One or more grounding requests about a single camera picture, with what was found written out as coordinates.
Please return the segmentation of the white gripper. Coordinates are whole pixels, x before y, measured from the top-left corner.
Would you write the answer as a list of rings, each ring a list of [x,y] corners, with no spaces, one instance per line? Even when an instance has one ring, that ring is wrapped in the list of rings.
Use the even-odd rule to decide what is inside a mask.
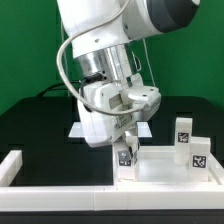
[[[119,86],[115,82],[97,81],[83,87],[84,99],[108,114],[88,109],[78,102],[84,138],[90,147],[112,145],[138,121],[148,121],[159,109],[161,94],[153,86],[145,86],[139,73]],[[131,160],[128,150],[118,152],[120,161]]]

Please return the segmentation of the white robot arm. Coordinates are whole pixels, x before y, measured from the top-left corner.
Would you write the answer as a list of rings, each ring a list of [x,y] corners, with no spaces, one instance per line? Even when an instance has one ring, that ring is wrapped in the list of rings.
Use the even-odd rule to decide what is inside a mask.
[[[159,89],[143,84],[129,43],[187,27],[200,0],[57,0],[68,35],[57,53],[59,74],[78,101],[86,142],[111,145],[121,163],[134,157],[126,133],[149,120]]]

